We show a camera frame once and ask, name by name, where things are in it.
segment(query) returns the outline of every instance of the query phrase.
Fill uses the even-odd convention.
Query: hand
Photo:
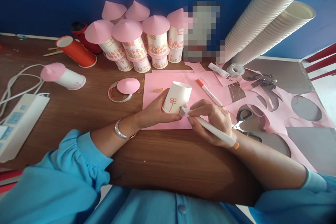
[[[226,143],[205,129],[195,118],[193,118],[195,116],[206,115],[209,118],[209,123],[232,137],[232,124],[228,111],[211,103],[210,101],[200,100],[190,107],[189,115],[188,121],[190,122],[193,131],[213,145],[225,148],[229,147]]]
[[[158,123],[170,123],[182,119],[182,116],[178,114],[167,114],[162,111],[162,105],[166,99],[168,91],[169,89],[164,90],[146,108],[135,115],[140,128],[147,128]]]

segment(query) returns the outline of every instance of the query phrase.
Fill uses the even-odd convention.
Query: blue shirt
[[[240,223],[252,222],[234,205],[158,190],[112,186],[103,201],[100,188],[112,162],[93,144],[90,133],[70,131],[59,149],[25,169],[0,201],[0,223]],[[257,223],[332,223],[336,179],[307,170],[298,190],[261,195],[250,212]]]

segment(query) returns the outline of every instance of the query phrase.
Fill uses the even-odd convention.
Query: white power strip
[[[0,138],[0,162],[4,163],[16,157],[50,98],[24,94],[7,117],[5,133]]]

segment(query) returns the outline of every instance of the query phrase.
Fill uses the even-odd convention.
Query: fingernail
[[[188,117],[188,121],[190,122],[191,126],[195,125],[195,123],[194,123],[194,121],[193,121],[193,119],[191,117]]]

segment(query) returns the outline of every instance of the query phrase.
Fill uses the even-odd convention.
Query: bangle
[[[115,133],[118,135],[118,137],[120,137],[120,138],[122,138],[122,139],[127,139],[127,136],[123,135],[123,134],[120,132],[119,128],[118,128],[119,122],[120,122],[121,120],[122,120],[122,118],[121,118],[119,121],[117,121],[117,123],[116,123],[115,126],[114,126],[114,130],[115,130]]]

